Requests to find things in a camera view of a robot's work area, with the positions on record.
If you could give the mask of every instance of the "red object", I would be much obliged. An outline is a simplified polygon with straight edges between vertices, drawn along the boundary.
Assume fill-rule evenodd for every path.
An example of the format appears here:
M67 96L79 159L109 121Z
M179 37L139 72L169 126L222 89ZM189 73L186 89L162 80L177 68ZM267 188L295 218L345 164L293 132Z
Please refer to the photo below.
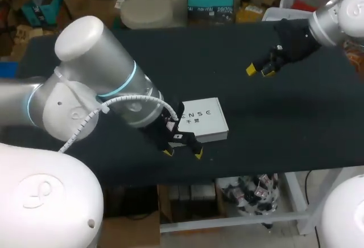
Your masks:
M0 28L6 27L7 15L9 14L9 5L5 2L0 2Z
M313 7L311 5L307 5L306 3L300 1L300 0L295 0L295 2L293 3L291 9L297 9L297 10L302 10L302 11L309 11L309 12L315 12L317 10L317 7Z

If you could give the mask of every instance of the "metal frame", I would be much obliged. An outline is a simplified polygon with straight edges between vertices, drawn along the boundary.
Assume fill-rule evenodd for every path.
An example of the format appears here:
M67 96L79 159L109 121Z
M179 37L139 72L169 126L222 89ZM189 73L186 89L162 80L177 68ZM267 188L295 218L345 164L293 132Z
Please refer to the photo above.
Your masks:
M355 173L355 167L338 168L330 170L326 178L320 185L320 190L316 197L311 199L309 205L306 204L298 183L295 172L285 173L288 183L290 200L293 206L293 212L272 214L265 216L253 217L234 217L234 218L219 218L215 220L189 221L178 222L175 224L163 224L160 226L160 232L175 232L183 230L196 230L205 228L226 227L246 224L260 224L277 221L292 221L297 220L297 228L300 235L305 235L314 231L315 226L319 223L322 209L324 207L327 196L331 191L348 179Z

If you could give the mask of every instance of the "white cable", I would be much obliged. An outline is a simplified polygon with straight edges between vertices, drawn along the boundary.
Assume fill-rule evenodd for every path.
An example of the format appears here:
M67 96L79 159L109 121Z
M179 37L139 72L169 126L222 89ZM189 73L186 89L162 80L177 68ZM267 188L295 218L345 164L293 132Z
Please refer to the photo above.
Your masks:
M153 96L119 96L119 97L115 97L110 100L107 100L106 102L102 103L102 106L107 107L113 103L120 102L120 101L138 101L138 100L152 101L152 102L161 104L169 111L169 113L171 114L171 117L174 121L179 120L176 112L173 110L173 108L168 103L164 102L163 100L161 100L159 98L153 97ZM58 150L58 152L64 153L76 141L77 136L81 133L81 131L84 129L84 127L87 125L87 123L90 122L90 120L96 114L98 114L101 110L102 110L102 108L98 108L94 111L91 111L89 113L89 115L87 115L86 118L83 120L80 127L78 127L78 129L75 131L75 133L71 136L71 138L68 139L68 141L63 145L63 147L60 150Z

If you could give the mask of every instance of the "robotic arm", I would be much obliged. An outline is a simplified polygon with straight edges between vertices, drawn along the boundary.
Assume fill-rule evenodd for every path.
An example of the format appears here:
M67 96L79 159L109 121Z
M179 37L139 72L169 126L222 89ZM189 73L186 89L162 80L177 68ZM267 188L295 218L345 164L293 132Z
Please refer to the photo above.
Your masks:
M173 155L169 142L177 142L201 157L202 145L194 133L178 130L183 103L170 102L175 111L171 116L161 105L162 93L98 18L86 16L71 23L59 35L55 52L61 63L48 80L1 80L0 126L34 125L59 140L67 141L77 132L77 139L82 139L98 121L98 115L94 116L80 132L88 114L97 109L107 113L101 103L139 96L110 108L165 154Z
M271 76L287 63L305 59L321 46L340 46L347 39L364 44L364 0L331 0L316 10L304 27L286 19L275 30L280 43L266 56L254 60L246 72Z

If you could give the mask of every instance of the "black tablecloth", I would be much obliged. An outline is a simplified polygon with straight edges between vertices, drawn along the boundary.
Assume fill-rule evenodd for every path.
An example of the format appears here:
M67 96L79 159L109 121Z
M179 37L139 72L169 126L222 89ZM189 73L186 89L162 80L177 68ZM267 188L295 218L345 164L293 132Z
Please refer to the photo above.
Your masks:
M364 85L340 49L322 48L273 78L248 77L252 59L277 43L273 23L213 28L115 31L166 98L218 97L230 132L205 144L198 161L187 148L169 157L114 115L67 153L102 184L193 182L250 173L364 165ZM18 77L50 76L55 36L31 41ZM59 149L43 130L9 127L5 143Z

